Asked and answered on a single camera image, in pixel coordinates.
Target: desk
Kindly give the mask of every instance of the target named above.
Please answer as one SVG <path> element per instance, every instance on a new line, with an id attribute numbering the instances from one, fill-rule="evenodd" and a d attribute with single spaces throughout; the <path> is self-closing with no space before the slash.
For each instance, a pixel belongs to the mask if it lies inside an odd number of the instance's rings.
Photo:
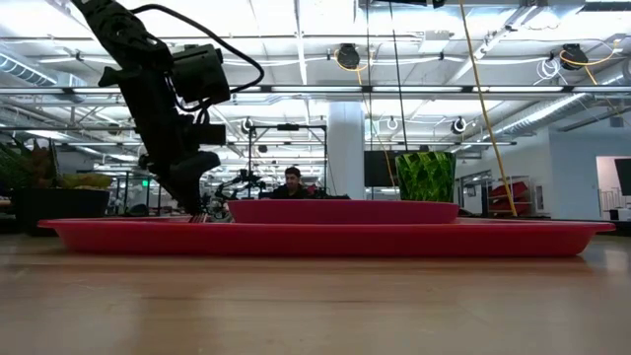
<path id="1" fill-rule="evenodd" d="M 631 239 L 562 259 L 68 254 L 0 237 L 0 354 L 624 354 Z"/>

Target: television screen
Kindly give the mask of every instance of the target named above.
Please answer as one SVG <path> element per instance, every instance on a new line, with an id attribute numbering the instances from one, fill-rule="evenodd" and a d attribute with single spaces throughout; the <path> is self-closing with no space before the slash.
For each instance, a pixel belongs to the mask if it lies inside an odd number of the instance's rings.
<path id="1" fill-rule="evenodd" d="M 631 159 L 616 159 L 615 168 L 618 170 L 622 195 L 631 196 Z"/>
<path id="2" fill-rule="evenodd" d="M 394 162 L 398 155 L 399 152 L 397 151 L 364 152 L 364 185 L 366 187 L 392 187 L 392 179 L 387 169 L 387 162 L 390 164 L 394 184 L 398 185 L 396 163 Z"/>

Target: pink tray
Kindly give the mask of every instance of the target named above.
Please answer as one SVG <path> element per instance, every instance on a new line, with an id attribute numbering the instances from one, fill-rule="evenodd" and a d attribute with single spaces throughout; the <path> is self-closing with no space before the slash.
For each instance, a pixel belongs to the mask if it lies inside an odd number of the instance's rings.
<path id="1" fill-rule="evenodd" d="M 238 223 L 446 224 L 459 206 L 442 202 L 362 200 L 241 200 L 228 202 Z"/>
<path id="2" fill-rule="evenodd" d="M 447 225 L 190 224 L 181 219 L 42 221 L 73 251 L 285 256 L 570 256 L 608 223 L 459 219 Z"/>

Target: man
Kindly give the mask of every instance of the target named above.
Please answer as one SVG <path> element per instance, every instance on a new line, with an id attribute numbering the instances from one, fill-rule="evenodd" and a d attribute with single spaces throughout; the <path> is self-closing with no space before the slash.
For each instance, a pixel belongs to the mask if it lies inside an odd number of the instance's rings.
<path id="1" fill-rule="evenodd" d="M 272 192 L 274 199 L 304 199 L 309 194 L 301 184 L 300 170 L 296 167 L 287 168 L 285 171 L 285 184 Z"/>

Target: white pillar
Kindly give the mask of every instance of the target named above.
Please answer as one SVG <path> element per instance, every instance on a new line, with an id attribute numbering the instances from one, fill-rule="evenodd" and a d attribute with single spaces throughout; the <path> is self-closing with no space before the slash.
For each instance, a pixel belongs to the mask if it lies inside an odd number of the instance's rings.
<path id="1" fill-rule="evenodd" d="M 361 103 L 330 103 L 328 107 L 328 177 L 330 194 L 365 199 L 364 107 Z"/>

